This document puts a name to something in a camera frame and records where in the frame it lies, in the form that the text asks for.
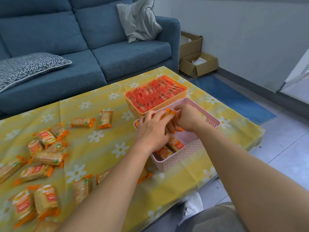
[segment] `couch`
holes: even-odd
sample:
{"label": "couch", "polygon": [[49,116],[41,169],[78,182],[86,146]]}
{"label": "couch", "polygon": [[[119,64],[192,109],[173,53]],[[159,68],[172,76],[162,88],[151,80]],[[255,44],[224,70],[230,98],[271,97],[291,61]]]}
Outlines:
{"label": "couch", "polygon": [[0,0],[0,60],[48,52],[73,63],[0,93],[0,116],[19,114],[160,66],[178,69],[180,22],[156,17],[154,41],[128,43],[116,4],[137,0]]}

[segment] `sneaker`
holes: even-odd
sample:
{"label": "sneaker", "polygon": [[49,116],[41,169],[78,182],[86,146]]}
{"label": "sneaker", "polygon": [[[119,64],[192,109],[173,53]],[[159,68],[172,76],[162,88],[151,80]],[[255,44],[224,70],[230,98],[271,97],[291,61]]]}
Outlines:
{"label": "sneaker", "polygon": [[181,205],[181,222],[203,211],[203,203],[198,192],[195,192]]}

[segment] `cardboard box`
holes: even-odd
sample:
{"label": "cardboard box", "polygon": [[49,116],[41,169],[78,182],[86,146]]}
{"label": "cardboard box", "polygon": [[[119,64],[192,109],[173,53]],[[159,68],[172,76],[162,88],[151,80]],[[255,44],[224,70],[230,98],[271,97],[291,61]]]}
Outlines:
{"label": "cardboard box", "polygon": [[183,43],[183,44],[180,45],[179,62],[184,57],[187,57],[189,55],[200,52],[201,48],[202,48],[202,41],[203,41],[202,36],[193,35],[191,33],[187,33],[187,32],[184,32],[184,31],[181,31],[180,35],[190,39],[191,41],[189,41],[187,43]]}
{"label": "cardboard box", "polygon": [[[197,66],[192,64],[192,60],[197,60],[199,57],[205,59],[206,62],[199,64]],[[184,57],[179,64],[179,70],[193,78],[197,78],[201,75],[204,75],[217,69],[218,69],[218,59],[204,52],[199,52]]]}

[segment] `person's right arm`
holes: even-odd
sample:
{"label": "person's right arm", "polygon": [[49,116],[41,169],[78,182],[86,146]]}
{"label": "person's right arm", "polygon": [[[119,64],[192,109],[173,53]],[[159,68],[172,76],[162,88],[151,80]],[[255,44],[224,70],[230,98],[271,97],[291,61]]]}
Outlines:
{"label": "person's right arm", "polygon": [[196,133],[225,190],[251,232],[309,231],[309,192],[249,154],[205,122],[190,105],[178,105],[178,125]]}

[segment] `throw pillow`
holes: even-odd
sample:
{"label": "throw pillow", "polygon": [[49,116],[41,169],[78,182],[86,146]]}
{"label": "throw pillow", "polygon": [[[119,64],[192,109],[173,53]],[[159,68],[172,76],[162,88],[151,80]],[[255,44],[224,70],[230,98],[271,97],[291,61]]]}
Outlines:
{"label": "throw pillow", "polygon": [[156,22],[153,13],[155,0],[138,0],[127,4],[117,4],[121,25],[127,35],[129,43],[139,40],[154,40],[162,31],[162,27]]}
{"label": "throw pillow", "polygon": [[0,92],[25,80],[71,64],[49,53],[33,53],[0,61]]}

